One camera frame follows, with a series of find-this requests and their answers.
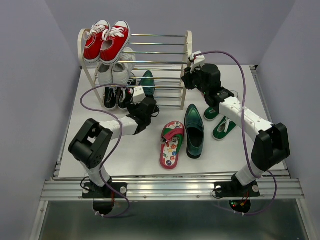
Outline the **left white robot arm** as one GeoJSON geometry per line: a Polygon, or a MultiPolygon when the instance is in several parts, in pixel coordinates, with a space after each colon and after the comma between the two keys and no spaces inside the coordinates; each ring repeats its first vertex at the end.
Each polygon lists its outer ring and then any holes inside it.
{"type": "Polygon", "coordinates": [[[98,122],[87,119],[69,144],[68,151],[80,162],[94,184],[94,191],[100,197],[111,193],[111,177],[101,167],[110,141],[120,136],[137,135],[152,122],[152,115],[159,111],[157,101],[146,97],[139,104],[128,107],[129,114],[120,119],[98,122]]]}

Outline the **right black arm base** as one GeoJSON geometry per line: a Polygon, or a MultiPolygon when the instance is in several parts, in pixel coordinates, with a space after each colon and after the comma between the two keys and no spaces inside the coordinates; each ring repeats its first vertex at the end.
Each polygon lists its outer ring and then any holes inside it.
{"type": "Polygon", "coordinates": [[[259,197],[260,190],[255,180],[243,186],[236,178],[236,174],[234,174],[231,177],[231,181],[215,182],[211,195],[216,199],[259,197]]]}

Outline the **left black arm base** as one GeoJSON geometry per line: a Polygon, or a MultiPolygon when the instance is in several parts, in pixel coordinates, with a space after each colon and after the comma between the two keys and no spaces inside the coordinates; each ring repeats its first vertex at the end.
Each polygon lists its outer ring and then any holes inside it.
{"type": "MultiPolygon", "coordinates": [[[[127,187],[128,184],[126,182],[109,182],[109,185],[116,190],[117,192],[122,193],[124,196],[127,195],[127,187]]],[[[83,199],[119,199],[121,196],[114,193],[109,187],[107,186],[97,186],[89,177],[84,177],[80,182],[80,187],[82,188],[82,198],[83,199]]]]}

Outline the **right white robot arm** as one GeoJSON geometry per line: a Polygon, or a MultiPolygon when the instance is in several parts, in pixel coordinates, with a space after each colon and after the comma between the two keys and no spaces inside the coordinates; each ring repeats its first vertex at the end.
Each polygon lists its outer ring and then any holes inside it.
{"type": "Polygon", "coordinates": [[[267,121],[243,106],[232,91],[222,86],[221,72],[216,65],[205,64],[195,69],[187,67],[181,79],[186,89],[199,90],[209,107],[234,122],[244,136],[253,141],[248,163],[230,182],[233,194],[242,195],[249,184],[290,156],[287,127],[267,121]]]}

